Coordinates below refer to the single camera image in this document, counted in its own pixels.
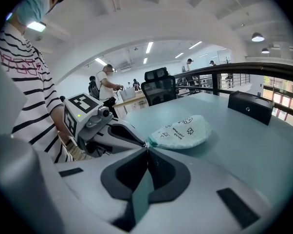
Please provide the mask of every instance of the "black and white striped shirt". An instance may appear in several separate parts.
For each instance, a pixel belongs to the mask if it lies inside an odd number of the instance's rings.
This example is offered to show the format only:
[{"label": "black and white striped shirt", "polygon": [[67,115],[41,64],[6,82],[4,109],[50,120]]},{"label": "black and white striped shirt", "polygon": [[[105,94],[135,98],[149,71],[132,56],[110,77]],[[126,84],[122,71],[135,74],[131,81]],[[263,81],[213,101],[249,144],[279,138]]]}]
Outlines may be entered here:
[{"label": "black and white striped shirt", "polygon": [[29,142],[37,151],[47,152],[55,163],[73,161],[50,117],[52,110],[63,104],[46,63],[29,40],[9,23],[0,31],[0,63],[27,97],[13,136]]}]

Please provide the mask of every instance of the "railing post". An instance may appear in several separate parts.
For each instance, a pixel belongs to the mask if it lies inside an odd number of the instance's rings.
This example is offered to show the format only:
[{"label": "railing post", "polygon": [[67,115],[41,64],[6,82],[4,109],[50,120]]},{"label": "railing post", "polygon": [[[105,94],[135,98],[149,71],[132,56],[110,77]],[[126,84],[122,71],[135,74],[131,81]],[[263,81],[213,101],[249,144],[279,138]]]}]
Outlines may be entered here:
[{"label": "railing post", "polygon": [[218,96],[219,95],[219,75],[212,74],[212,80],[213,80],[213,94]]}]

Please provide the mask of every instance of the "blue surgical mask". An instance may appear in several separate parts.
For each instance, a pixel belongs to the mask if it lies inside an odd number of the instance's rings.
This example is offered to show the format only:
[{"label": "blue surgical mask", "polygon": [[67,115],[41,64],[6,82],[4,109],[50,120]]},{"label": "blue surgical mask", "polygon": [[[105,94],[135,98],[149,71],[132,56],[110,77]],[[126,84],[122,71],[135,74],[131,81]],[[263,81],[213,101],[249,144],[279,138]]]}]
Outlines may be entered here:
[{"label": "blue surgical mask", "polygon": [[29,25],[41,18],[49,11],[49,0],[22,0],[17,5],[17,18],[22,25]]}]

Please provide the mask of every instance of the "black office chair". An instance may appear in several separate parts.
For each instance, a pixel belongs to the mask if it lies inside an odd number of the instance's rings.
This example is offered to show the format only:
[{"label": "black office chair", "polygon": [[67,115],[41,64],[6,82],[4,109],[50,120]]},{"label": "black office chair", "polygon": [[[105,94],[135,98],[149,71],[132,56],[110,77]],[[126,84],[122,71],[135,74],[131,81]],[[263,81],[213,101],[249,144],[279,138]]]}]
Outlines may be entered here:
[{"label": "black office chair", "polygon": [[145,73],[145,82],[141,89],[149,106],[157,105],[177,98],[176,80],[169,76],[166,68],[159,68]]}]

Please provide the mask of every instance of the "light blue tabletop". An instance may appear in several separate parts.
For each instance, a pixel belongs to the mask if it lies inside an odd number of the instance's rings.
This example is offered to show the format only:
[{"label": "light blue tabletop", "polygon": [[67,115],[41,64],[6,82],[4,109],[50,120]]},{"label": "light blue tabletop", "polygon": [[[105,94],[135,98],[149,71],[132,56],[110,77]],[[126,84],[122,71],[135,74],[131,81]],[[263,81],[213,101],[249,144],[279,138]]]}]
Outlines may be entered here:
[{"label": "light blue tabletop", "polygon": [[146,139],[163,126],[202,115],[212,128],[209,139],[176,152],[220,165],[272,206],[287,199],[293,192],[293,126],[274,116],[267,126],[227,106],[227,98],[199,93],[129,112],[125,120]]}]

